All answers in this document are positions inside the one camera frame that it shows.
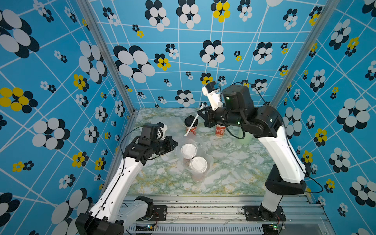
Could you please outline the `red cup white lid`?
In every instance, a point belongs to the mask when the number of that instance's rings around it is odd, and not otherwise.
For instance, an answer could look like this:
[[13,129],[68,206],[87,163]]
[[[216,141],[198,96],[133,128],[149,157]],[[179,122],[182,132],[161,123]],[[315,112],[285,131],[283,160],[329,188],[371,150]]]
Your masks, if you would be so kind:
[[181,147],[181,155],[183,157],[184,166],[188,167],[191,160],[197,155],[197,147],[194,144],[184,144]]

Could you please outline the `translucent plastic carrier bag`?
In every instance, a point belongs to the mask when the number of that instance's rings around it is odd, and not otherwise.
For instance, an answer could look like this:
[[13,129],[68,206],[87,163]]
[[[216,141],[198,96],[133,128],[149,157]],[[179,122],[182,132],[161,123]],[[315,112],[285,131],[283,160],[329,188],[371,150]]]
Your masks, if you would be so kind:
[[182,140],[176,154],[195,181],[203,181],[212,169],[213,157],[205,152],[200,143],[192,139]]

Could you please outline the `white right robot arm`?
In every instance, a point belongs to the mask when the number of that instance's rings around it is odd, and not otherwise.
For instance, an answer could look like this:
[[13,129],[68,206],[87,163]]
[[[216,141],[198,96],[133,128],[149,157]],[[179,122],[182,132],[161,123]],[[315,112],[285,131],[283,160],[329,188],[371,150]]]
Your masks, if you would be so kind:
[[310,176],[311,170],[293,150],[280,113],[269,105],[255,107],[246,86],[231,85],[220,90],[211,82],[202,88],[202,93],[210,103],[197,112],[204,119],[205,127],[240,127],[244,134],[258,139],[274,161],[261,205],[245,212],[261,221],[285,222],[280,202],[284,196],[306,193],[305,178]]

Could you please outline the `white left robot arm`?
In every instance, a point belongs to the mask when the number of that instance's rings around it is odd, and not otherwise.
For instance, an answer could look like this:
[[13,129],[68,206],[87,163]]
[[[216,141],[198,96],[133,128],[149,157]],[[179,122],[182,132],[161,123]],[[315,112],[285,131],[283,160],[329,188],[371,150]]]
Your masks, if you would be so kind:
[[153,200],[138,196],[125,209],[124,219],[118,213],[136,176],[153,155],[173,151],[178,143],[166,135],[167,125],[147,123],[141,134],[123,150],[122,161],[109,186],[87,213],[81,213],[75,225],[80,235],[122,235],[137,220],[153,216]]

